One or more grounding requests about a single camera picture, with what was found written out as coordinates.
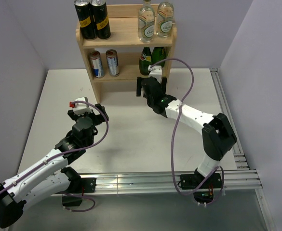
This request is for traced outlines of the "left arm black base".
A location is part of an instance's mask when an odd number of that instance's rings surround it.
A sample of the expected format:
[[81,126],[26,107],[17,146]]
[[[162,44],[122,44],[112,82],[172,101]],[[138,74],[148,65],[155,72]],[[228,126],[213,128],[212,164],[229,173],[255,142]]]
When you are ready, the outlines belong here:
[[94,193],[96,186],[96,178],[82,178],[77,177],[73,179],[69,185],[69,187],[64,190],[62,195],[62,205],[64,207],[72,208],[72,207],[79,207],[82,202],[84,201],[83,198],[68,196],[67,194],[80,194],[84,196],[86,193]]

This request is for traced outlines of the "clear bottle green cap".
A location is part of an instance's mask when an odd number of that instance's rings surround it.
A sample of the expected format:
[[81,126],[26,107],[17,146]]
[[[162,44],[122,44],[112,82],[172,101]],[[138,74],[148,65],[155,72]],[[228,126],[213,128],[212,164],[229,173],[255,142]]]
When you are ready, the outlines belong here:
[[138,11],[138,37],[143,43],[149,42],[154,35],[155,11],[151,0],[144,0]]

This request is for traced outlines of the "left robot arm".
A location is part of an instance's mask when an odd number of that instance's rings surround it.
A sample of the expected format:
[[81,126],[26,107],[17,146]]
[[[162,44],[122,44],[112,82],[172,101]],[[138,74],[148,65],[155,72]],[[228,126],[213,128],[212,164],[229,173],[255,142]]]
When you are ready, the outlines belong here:
[[75,192],[81,187],[80,175],[69,165],[97,146],[97,126],[108,123],[101,104],[85,101],[70,103],[69,117],[75,122],[66,136],[41,160],[23,172],[0,181],[0,227],[7,228],[20,219],[24,211],[54,193]]

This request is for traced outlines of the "silver can red tab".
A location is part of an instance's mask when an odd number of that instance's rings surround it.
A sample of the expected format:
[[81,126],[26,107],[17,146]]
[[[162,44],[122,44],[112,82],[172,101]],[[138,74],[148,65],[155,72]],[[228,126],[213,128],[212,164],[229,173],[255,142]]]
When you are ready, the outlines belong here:
[[114,49],[107,50],[106,59],[107,59],[109,74],[113,77],[118,76],[119,64],[118,64],[117,52]]

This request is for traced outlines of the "green bottle yellow label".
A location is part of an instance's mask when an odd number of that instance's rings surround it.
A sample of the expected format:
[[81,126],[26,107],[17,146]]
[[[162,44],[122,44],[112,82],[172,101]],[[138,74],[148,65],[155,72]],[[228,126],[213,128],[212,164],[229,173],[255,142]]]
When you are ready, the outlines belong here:
[[139,71],[144,76],[149,75],[148,67],[152,65],[152,53],[150,47],[144,47],[139,59]]

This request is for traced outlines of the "clear soda bottle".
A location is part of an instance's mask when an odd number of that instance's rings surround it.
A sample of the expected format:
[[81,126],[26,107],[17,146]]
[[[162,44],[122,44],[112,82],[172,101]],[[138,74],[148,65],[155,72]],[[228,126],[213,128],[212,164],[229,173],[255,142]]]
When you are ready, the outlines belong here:
[[168,37],[172,30],[174,6],[168,0],[161,2],[157,9],[156,34],[159,37]]

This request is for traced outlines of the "green glass bottle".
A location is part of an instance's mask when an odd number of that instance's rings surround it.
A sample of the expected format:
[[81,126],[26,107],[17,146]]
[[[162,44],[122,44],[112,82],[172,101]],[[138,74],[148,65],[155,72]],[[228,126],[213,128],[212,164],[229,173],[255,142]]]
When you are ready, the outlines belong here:
[[166,58],[164,47],[155,47],[152,52],[152,64],[155,64]]

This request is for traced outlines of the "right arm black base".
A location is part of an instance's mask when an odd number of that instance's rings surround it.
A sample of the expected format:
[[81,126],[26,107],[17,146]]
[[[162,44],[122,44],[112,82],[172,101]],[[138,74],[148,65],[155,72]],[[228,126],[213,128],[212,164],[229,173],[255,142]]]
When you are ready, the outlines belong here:
[[[203,180],[200,174],[181,174],[179,186],[182,190],[193,190],[195,189]],[[219,173],[214,173],[209,179],[207,179],[200,189],[210,189],[210,188],[220,188],[222,186],[222,178]]]

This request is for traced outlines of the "blue silver energy can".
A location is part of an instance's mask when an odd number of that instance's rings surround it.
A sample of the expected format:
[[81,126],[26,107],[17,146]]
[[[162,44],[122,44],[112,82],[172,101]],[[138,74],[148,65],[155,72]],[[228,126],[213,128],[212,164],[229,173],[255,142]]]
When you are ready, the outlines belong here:
[[90,52],[89,59],[90,59],[93,75],[96,78],[104,77],[105,72],[104,72],[104,69],[103,69],[103,65],[102,65],[102,61],[101,61],[101,57],[100,57],[100,52],[98,52],[96,50]]

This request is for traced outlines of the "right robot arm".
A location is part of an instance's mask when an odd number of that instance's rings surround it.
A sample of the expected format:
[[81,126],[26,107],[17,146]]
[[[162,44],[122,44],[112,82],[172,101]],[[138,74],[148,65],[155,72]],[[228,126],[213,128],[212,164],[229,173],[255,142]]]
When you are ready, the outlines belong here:
[[179,122],[186,124],[202,136],[205,155],[195,171],[195,182],[199,187],[207,187],[212,181],[211,174],[217,169],[224,155],[236,144],[237,137],[228,117],[199,111],[168,95],[163,84],[154,77],[137,78],[136,95],[144,95],[147,105],[157,114],[175,120],[171,136],[171,171],[175,173],[174,144]]

